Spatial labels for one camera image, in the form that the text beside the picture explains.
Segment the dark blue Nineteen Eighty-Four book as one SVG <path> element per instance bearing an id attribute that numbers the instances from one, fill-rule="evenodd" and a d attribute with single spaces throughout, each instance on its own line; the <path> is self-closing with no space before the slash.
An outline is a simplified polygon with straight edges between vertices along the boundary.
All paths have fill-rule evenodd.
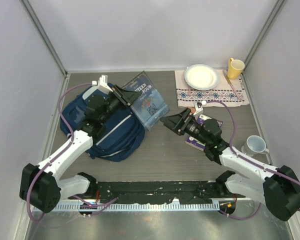
<path id="1" fill-rule="evenodd" d="M 160 118 L 170 111 L 169 106 L 145 71 L 124 84 L 122 89 L 141 93 L 132 104 L 131 109 L 147 131 L 151 131 Z"/>

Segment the purple paperback book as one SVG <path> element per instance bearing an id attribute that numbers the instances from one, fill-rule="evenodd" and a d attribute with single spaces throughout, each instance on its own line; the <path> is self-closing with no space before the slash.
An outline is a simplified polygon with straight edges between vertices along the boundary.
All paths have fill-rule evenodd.
<path id="1" fill-rule="evenodd" d="M 212 119 L 212 117 L 205 115 L 205 114 L 201 114 L 197 119 L 196 122 L 203 126 L 206 120 Z M 206 144 L 204 142 L 201 142 L 200 140 L 202 140 L 203 138 L 206 138 L 204 133 L 198 133 L 196 135 L 197 137 L 193 137 L 192 135 L 188 134 L 186 139 L 185 139 L 185 143 L 188 144 L 191 147 L 194 147 L 200 151 L 204 151 Z"/>

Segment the navy blue student backpack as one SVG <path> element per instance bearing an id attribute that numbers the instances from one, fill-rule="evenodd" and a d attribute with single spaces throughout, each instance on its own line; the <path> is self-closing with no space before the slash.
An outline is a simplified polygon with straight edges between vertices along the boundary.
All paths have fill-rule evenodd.
<path id="1" fill-rule="evenodd" d="M 85 117 L 88 95 L 106 94 L 88 87 L 72 100 L 62 111 L 62 115 L 75 131 Z M 119 109 L 105 124 L 106 130 L 96 144 L 86 151 L 91 159 L 100 158 L 113 162 L 127 159 L 142 143 L 145 129 L 135 114 L 128 108 Z"/>

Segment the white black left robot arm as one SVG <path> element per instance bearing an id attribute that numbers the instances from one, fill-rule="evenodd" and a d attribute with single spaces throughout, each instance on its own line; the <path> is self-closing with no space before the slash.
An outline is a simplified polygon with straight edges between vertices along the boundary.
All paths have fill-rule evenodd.
<path id="1" fill-rule="evenodd" d="M 47 214 L 60 200 L 83 196 L 92 199 L 97 180 L 84 172 L 64 179 L 64 172 L 82 154 L 119 162 L 141 144 L 145 130 L 132 110 L 138 91 L 111 85 L 106 90 L 87 88 L 60 111 L 60 128 L 68 136 L 51 156 L 22 170 L 20 192 L 27 208 Z"/>

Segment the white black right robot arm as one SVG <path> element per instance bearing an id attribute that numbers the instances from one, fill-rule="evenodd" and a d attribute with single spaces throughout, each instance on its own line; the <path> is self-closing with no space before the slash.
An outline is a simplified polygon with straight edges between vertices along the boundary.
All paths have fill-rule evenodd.
<path id="1" fill-rule="evenodd" d="M 199 124 L 186 108 L 178 114 L 161 117 L 160 121 L 177 135 L 188 134 L 204 144 L 204 153 L 210 161 L 229 168 L 215 186 L 220 197 L 245 196 L 265 205 L 281 221 L 300 211 L 300 182 L 294 171 L 286 165 L 276 167 L 244 155 L 222 139 L 216 119 Z"/>

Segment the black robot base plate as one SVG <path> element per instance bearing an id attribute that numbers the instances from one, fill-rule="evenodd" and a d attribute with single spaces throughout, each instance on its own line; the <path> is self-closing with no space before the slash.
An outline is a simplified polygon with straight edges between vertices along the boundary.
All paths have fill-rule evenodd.
<path id="1" fill-rule="evenodd" d="M 170 204 L 174 199 L 185 204 L 211 203 L 212 199 L 243 198 L 230 193 L 220 183 L 195 181 L 100 181 L 93 190 L 80 195 L 83 199 L 100 200 L 105 204 L 117 198 L 117 204 Z"/>

